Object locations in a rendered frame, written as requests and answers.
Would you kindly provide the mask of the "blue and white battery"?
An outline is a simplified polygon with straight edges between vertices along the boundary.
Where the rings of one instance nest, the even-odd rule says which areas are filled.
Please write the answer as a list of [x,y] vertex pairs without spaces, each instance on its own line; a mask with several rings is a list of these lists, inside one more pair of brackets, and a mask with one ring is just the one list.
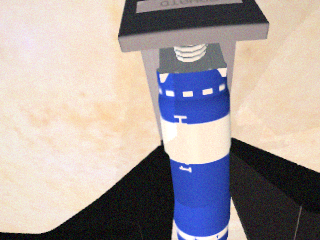
[[169,73],[159,83],[165,152],[171,157],[179,240],[227,240],[231,220],[231,100],[217,68]]

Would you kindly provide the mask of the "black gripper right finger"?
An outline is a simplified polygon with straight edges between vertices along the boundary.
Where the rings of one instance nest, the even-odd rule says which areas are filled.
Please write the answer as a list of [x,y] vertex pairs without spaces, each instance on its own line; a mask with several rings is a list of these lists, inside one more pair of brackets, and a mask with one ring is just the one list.
[[229,196],[248,240],[320,240],[320,173],[231,137]]

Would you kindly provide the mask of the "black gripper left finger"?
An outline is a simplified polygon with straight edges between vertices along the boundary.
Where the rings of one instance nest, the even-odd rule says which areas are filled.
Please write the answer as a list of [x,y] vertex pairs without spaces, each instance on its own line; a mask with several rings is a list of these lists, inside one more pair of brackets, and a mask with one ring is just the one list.
[[172,240],[171,157],[157,145],[103,193],[47,232],[0,232],[0,240]]

